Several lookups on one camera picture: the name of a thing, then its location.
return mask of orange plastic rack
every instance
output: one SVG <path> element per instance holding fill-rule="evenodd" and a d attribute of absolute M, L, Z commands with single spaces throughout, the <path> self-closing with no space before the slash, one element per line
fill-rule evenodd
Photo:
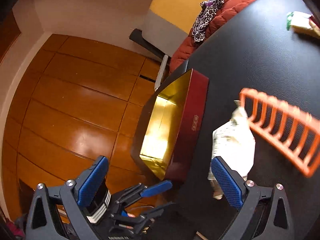
<path fill-rule="evenodd" d="M 291 106 L 286 101 L 278 100 L 276 97 L 268 96 L 266 93 L 258 92 L 255 89 L 244 88 L 240 92 L 241 106 L 244 107 L 245 99 L 253 100 L 252 115 L 248 118 L 250 128 L 277 148 L 285 157 L 287 157 L 306 177 L 311 177 L 320 164 L 320 151 L 316 154 L 313 162 L 309 165 L 310 160 L 315 154 L 320 141 L 320 121 L 312 117 L 311 114 L 301 111 L 297 106 Z M 258 103 L 262 104 L 261 117 L 254 122 L 257 117 Z M 262 128 L 266 121 L 267 108 L 272 108 L 271 117 L 267 127 Z M 275 134 L 271 134 L 276 121 L 277 112 L 282 113 L 279 129 Z M 280 141 L 286 127 L 287 118 L 293 119 L 291 129 L 287 139 Z M 289 147 L 295 136 L 297 126 L 301 124 L 303 128 L 299 143 L 294 150 Z M 299 157 L 303 149 L 309 131 L 315 133 L 314 140 L 306 156 L 302 159 Z"/>

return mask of crumpled package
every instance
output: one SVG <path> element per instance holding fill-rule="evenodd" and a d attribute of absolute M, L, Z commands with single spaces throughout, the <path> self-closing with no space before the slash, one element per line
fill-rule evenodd
<path fill-rule="evenodd" d="M 212 157 L 221 156 L 232 170 L 247 180 L 253 166 L 255 139 L 247 122 L 248 115 L 240 102 L 235 101 L 237 109 L 232 113 L 229 122 L 212 133 Z M 213 197 L 221 199 L 223 191 L 209 168 L 208 180 L 214 188 Z"/>

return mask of metal screw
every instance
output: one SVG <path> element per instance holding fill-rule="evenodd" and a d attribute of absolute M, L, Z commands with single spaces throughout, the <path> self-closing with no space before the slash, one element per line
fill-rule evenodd
<path fill-rule="evenodd" d="M 247 180 L 245 182 L 249 187 L 253 187 L 254 186 L 254 182 L 252 180 Z"/>
<path fill-rule="evenodd" d="M 44 187 L 44 184 L 43 183 L 39 183 L 38 185 L 37 185 L 37 189 L 42 189 Z"/>
<path fill-rule="evenodd" d="M 282 190 L 282 189 L 283 189 L 283 186 L 282 186 L 280 183 L 278 183 L 278 184 L 276 185 L 276 187 L 277 187 L 277 189 L 279 189 L 279 190 Z"/>
<path fill-rule="evenodd" d="M 75 181 L 73 179 L 69 179 L 69 180 L 67 180 L 66 185 L 68 187 L 71 187 L 71 186 L 73 186 L 74 183 L 75 183 Z"/>

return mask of leopard print scarf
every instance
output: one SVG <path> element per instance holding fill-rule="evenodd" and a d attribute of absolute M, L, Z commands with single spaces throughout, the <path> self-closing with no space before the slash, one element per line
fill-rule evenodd
<path fill-rule="evenodd" d="M 200 3 L 202 11 L 199 13 L 192 27 L 192 37 L 195 42 L 203 41 L 205 38 L 205 30 L 210 21 L 215 17 L 217 11 L 223 5 L 224 0 L 209 0 Z"/>

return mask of red puffer jacket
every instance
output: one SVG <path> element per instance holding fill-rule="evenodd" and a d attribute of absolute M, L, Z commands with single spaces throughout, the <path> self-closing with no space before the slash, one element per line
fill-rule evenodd
<path fill-rule="evenodd" d="M 205 39 L 209 38 L 222 25 L 224 25 L 233 16 L 247 7 L 255 0 L 224 0 L 221 9 L 217 11 L 216 16 L 209 23 L 205 32 Z M 179 46 L 173 54 L 170 61 L 170 73 L 172 73 L 179 65 L 190 57 L 190 55 L 202 44 L 202 42 L 195 43 L 192 37 L 192 29 L 183 43 Z"/>

